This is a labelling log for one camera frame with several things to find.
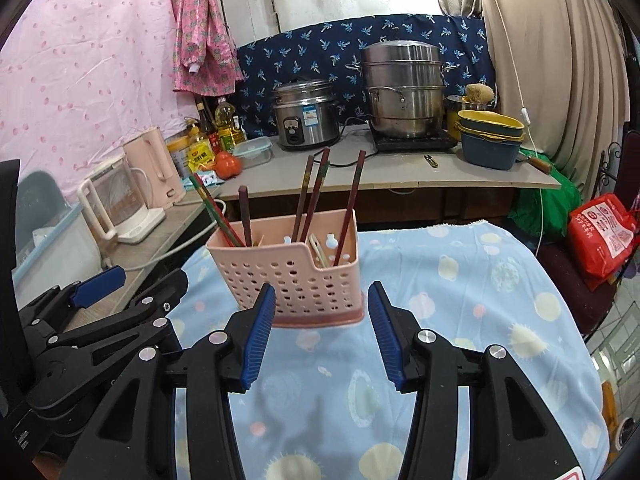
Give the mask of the dark red chopstick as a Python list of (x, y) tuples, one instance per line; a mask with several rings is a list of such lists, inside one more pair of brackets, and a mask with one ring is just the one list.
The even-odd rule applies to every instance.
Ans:
[(352, 212), (354, 211), (357, 193), (359, 190), (362, 170), (364, 166), (364, 162), (367, 158), (367, 152), (361, 150), (358, 154), (358, 159), (356, 161), (356, 167), (354, 172), (354, 177), (352, 178), (352, 187), (350, 188), (347, 207), (345, 210), (345, 214), (343, 217), (343, 223), (341, 227), (340, 237), (338, 238), (338, 245), (334, 254), (334, 266), (339, 266), (342, 261), (342, 253), (346, 242), (346, 236), (348, 233), (349, 222), (352, 220)]

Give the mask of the gold flower spoon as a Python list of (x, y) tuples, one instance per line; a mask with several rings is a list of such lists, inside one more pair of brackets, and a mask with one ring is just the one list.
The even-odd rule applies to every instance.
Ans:
[(320, 268), (322, 269), (328, 268), (331, 265), (330, 260), (326, 256), (326, 253), (324, 252), (322, 245), (318, 240), (318, 237), (316, 237), (314, 233), (311, 233), (308, 236), (308, 244), (312, 249), (312, 251), (314, 252), (314, 256), (316, 257)]

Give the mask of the brown chopstick gold band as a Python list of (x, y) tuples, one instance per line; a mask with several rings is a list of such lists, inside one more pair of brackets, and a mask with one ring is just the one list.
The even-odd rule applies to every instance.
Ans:
[(306, 203), (306, 196), (308, 192), (308, 186), (309, 186), (309, 181), (312, 173), (312, 168), (314, 168), (314, 155), (309, 155), (306, 160), (302, 184), (300, 185), (300, 189), (299, 189), (295, 220), (294, 220), (292, 235), (291, 235), (292, 242), (297, 242), (298, 240), (300, 222), (302, 222), (302, 214), (303, 214), (305, 203)]

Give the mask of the maroon chopstick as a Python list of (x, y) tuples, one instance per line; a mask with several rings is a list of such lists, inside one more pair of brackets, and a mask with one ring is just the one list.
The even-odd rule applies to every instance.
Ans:
[(314, 216), (314, 212), (316, 211), (316, 208), (317, 208), (321, 188), (322, 188), (324, 179), (326, 178), (326, 173), (328, 172), (328, 169), (329, 169), (329, 157), (330, 157), (330, 149), (325, 148), (322, 151), (322, 156), (320, 159), (320, 167), (316, 175), (316, 180), (314, 180), (314, 189), (312, 190), (312, 193), (311, 193), (311, 199), (309, 201), (305, 222), (303, 225), (302, 232), (300, 233), (299, 240), (301, 242), (304, 242), (306, 240), (306, 237), (310, 229), (312, 217)]

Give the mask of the blue patterned tablecloth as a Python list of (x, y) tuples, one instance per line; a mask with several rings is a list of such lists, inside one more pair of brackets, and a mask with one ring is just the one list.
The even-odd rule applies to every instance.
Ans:
[(273, 327), (258, 378), (229, 398), (249, 479), (393, 479), (428, 366), (408, 316), (443, 361), (454, 350), (513, 361), (563, 431), (582, 473), (608, 455), (600, 380), (559, 289), (512, 234), (468, 226), (365, 232), (358, 259), (364, 315), (326, 328)]

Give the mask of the pink perforated utensil holder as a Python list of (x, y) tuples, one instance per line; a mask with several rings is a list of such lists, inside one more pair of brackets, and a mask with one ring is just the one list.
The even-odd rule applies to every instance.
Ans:
[[(234, 247), (216, 230), (206, 249), (236, 300), (238, 307), (253, 307), (262, 285), (276, 292), (274, 325), (283, 328), (319, 328), (360, 322), (364, 317), (360, 286), (357, 219), (349, 222), (339, 266), (334, 254), (344, 209), (314, 214), (304, 242), (292, 242), (294, 216), (257, 219), (252, 222), (251, 248)], [(322, 269), (308, 244), (318, 237), (331, 265)]]

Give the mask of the glass electric kettle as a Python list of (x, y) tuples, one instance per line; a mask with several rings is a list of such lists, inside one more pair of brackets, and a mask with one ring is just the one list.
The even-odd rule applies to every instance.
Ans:
[(151, 208), (124, 155), (107, 159), (78, 186), (93, 231), (104, 242), (137, 245), (166, 218), (163, 208)]

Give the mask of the pink kettle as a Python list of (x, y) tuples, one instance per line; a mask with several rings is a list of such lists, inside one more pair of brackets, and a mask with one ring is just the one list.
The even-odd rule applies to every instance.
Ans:
[(122, 149), (146, 206), (168, 209), (183, 199), (186, 191), (159, 128), (142, 131)]

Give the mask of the red tomato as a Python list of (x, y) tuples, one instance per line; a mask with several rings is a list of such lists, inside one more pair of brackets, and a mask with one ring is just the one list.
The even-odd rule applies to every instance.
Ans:
[(215, 155), (214, 171), (221, 180), (229, 180), (242, 172), (242, 162), (229, 152)]

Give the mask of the green plastic bag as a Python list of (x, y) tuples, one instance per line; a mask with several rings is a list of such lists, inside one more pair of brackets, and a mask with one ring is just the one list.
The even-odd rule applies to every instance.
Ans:
[(559, 183), (559, 188), (521, 190), (515, 208), (509, 218), (530, 236), (564, 237), (570, 213), (582, 204), (582, 194), (574, 183), (559, 170), (553, 168), (550, 176)]

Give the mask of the clear food container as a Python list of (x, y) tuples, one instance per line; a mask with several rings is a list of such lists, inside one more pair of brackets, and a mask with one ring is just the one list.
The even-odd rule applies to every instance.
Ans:
[(235, 145), (232, 155), (239, 159), (243, 170), (260, 166), (272, 159), (272, 143), (268, 136), (260, 136)]

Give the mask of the blue yellow stacked bowls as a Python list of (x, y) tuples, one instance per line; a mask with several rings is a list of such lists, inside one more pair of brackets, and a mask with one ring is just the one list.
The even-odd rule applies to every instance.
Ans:
[(510, 170), (525, 138), (525, 126), (491, 110), (460, 110), (458, 129), (462, 153), (472, 165)]

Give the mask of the silver rice cooker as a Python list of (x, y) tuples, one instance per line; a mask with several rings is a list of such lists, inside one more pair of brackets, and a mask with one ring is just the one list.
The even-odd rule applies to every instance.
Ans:
[(279, 145), (287, 151), (325, 148), (338, 140), (337, 98), (328, 80), (284, 84), (273, 91)]

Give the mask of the cooking oil bottle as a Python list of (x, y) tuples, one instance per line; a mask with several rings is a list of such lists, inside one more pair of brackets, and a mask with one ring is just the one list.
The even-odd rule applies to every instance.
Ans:
[(217, 106), (214, 113), (214, 121), (217, 128), (217, 136), (222, 149), (231, 152), (235, 146), (235, 126), (234, 117), (235, 108), (228, 102), (224, 96), (220, 96), (217, 100)]

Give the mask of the pink floral sheet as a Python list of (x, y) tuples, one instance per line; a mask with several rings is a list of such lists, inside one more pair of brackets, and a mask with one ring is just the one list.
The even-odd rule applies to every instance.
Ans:
[(66, 200), (149, 128), (195, 114), (174, 89), (170, 0), (32, 0), (1, 49), (1, 156), (42, 170)]

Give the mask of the red plastic bag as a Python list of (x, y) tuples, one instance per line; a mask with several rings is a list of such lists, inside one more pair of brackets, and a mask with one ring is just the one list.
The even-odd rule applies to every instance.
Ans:
[(614, 193), (600, 195), (570, 213), (567, 239), (586, 286), (606, 282), (639, 244), (639, 211)]

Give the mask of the stainless steel steamer pot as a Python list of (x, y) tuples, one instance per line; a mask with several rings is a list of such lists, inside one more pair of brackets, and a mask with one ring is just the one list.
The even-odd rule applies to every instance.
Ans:
[(365, 47), (360, 72), (373, 129), (398, 139), (432, 136), (442, 124), (449, 71), (439, 48), (426, 42), (392, 40)]

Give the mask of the pink floral garment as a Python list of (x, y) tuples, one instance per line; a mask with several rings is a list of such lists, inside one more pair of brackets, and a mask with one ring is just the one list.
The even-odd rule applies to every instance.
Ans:
[(170, 0), (176, 22), (174, 90), (230, 96), (243, 73), (218, 0)]

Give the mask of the navy floral cloth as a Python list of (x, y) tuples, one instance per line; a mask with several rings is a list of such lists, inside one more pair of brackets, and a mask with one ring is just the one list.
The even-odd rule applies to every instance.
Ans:
[(281, 32), (238, 49), (243, 80), (231, 103), (242, 126), (251, 138), (274, 136), (272, 92), (282, 84), (314, 79), (332, 84), (339, 118), (366, 116), (362, 51), (392, 40), (420, 41), (436, 48), (440, 60), (452, 68), (444, 76), (446, 96), (462, 96), (468, 84), (496, 85), (481, 18), (430, 14), (346, 18)]

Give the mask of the beige curtain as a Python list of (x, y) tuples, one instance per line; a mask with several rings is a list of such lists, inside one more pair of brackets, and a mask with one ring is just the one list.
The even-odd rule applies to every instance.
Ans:
[(498, 109), (582, 191), (631, 115), (624, 40), (608, 0), (438, 0), (483, 18)]

